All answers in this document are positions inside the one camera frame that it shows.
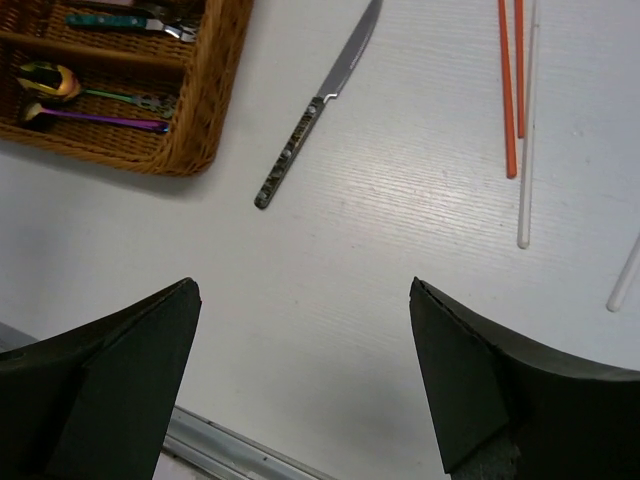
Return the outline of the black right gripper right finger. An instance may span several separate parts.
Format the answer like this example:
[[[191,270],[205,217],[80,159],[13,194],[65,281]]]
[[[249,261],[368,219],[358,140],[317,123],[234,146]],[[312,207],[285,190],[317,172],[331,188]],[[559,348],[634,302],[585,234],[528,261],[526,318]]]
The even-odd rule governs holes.
[[[635,479],[639,374],[534,341],[422,280],[411,327],[453,479]]]

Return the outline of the orange chopstick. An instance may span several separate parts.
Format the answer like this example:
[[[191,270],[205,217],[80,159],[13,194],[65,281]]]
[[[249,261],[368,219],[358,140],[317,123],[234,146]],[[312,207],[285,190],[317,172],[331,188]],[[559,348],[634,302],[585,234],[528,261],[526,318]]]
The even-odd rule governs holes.
[[[498,0],[497,5],[504,111],[506,177],[508,179],[515,179],[517,176],[516,132],[514,123],[513,87],[511,78],[506,1]]]
[[[517,136],[525,137],[525,79],[524,79],[524,1],[514,1],[514,28],[516,50]]]

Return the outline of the dark handle knife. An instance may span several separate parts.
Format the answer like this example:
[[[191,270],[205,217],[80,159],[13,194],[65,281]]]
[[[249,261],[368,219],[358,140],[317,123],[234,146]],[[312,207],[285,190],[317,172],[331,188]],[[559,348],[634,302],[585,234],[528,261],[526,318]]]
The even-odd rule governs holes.
[[[369,2],[318,92],[306,106],[256,194],[254,206],[259,210],[269,206],[326,105],[339,96],[348,82],[373,35],[382,5],[382,0]]]

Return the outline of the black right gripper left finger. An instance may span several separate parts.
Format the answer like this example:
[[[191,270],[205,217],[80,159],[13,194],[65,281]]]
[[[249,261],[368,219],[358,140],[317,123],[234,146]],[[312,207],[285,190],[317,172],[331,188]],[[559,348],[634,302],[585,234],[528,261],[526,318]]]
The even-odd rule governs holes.
[[[1,355],[4,479],[150,479],[201,310],[191,278]]]

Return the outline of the teal handle fork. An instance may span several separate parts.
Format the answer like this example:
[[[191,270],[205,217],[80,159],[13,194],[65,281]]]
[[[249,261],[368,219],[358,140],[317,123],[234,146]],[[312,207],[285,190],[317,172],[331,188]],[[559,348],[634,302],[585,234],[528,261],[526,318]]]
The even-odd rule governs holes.
[[[186,43],[194,42],[199,32],[198,26],[172,25],[134,15],[68,14],[65,24],[74,28],[161,32]]]

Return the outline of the white chopstick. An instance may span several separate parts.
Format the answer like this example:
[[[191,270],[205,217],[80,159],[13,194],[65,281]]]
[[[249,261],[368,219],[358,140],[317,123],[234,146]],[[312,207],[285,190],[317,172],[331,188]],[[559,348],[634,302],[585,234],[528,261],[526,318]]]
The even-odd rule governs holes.
[[[635,278],[635,275],[637,274],[637,271],[639,270],[639,249],[640,236],[637,236],[606,303],[606,309],[609,312],[619,311],[624,302],[625,296]]]
[[[525,136],[521,172],[520,204],[518,217],[517,245],[525,250],[531,239],[531,213],[533,194],[533,165],[536,134],[536,95],[538,79],[538,52],[541,7],[532,2],[529,27],[528,67],[526,79]]]

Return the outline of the iridescent ornate handle spoon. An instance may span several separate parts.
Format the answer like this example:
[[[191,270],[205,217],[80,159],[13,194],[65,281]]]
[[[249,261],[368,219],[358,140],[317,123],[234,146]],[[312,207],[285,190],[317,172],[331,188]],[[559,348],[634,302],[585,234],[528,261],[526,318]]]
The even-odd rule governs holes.
[[[18,69],[17,81],[25,91],[54,103],[69,102],[86,94],[133,105],[164,119],[170,119],[173,116],[177,105],[177,98],[173,95],[156,97],[83,87],[72,70],[46,61],[33,61],[21,65]]]

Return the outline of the iridescent purple spoon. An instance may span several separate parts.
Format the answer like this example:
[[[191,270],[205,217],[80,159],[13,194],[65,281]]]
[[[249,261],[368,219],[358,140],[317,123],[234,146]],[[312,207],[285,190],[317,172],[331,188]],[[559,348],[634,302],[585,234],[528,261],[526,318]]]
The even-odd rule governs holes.
[[[23,123],[31,123],[38,117],[52,116],[59,118],[67,118],[74,120],[86,120],[91,122],[105,123],[122,127],[131,127],[137,130],[150,131],[159,134],[165,134],[169,131],[169,123],[162,120],[148,120],[104,116],[80,112],[63,111],[45,107],[40,102],[30,102],[21,110],[20,120]]]

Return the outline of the wicker cutlery tray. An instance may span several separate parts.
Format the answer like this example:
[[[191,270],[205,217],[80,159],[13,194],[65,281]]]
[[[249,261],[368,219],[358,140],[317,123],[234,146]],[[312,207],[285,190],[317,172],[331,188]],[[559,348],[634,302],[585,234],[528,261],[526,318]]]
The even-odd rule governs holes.
[[[121,170],[213,162],[249,1],[5,1],[3,139]]]

